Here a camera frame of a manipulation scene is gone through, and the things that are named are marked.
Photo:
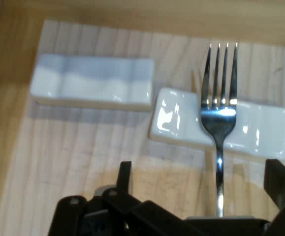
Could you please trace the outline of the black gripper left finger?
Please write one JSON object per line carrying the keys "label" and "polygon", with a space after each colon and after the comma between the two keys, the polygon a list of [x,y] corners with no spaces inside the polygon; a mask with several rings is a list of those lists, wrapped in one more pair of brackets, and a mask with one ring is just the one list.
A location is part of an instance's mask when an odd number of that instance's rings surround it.
{"label": "black gripper left finger", "polygon": [[152,201],[129,193],[131,162],[120,163],[115,186],[87,200],[62,198],[56,206],[50,236],[195,236],[197,230]]}

